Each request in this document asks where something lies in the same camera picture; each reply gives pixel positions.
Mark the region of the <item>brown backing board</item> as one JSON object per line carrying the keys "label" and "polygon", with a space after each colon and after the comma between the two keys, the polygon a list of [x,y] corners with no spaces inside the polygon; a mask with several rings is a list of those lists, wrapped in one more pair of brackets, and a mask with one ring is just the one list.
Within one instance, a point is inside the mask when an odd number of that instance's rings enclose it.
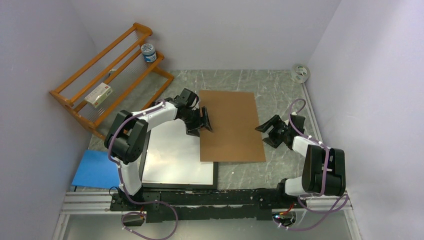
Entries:
{"label": "brown backing board", "polygon": [[201,90],[212,130],[200,132],[200,161],[263,163],[262,134],[255,130],[259,116],[252,92]]}

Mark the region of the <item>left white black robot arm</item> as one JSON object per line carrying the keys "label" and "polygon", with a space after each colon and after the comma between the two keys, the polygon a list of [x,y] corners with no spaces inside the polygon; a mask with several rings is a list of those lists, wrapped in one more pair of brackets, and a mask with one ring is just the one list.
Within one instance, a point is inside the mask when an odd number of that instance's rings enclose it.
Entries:
{"label": "left white black robot arm", "polygon": [[188,136],[199,137],[201,129],[211,132],[213,128],[208,109],[201,106],[200,102],[195,92],[184,88],[179,95],[159,100],[144,110],[121,110],[116,115],[104,139],[104,146],[107,148],[108,159],[116,164],[118,188],[124,195],[124,205],[130,210],[137,210],[144,203],[143,174],[139,166],[148,133],[175,120],[184,122]]}

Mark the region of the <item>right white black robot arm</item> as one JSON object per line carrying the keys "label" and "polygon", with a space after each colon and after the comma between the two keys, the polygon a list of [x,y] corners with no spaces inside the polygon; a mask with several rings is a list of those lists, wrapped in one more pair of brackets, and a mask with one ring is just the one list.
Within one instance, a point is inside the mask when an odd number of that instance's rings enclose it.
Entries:
{"label": "right white black robot arm", "polygon": [[262,141],[273,148],[284,143],[290,150],[304,157],[301,176],[282,180],[283,189],[275,193],[275,202],[282,208],[288,207],[295,197],[318,195],[341,197],[346,190],[345,153],[342,149],[324,147],[311,137],[303,137],[306,118],[291,114],[283,121],[274,115],[257,126],[256,131],[268,132]]}

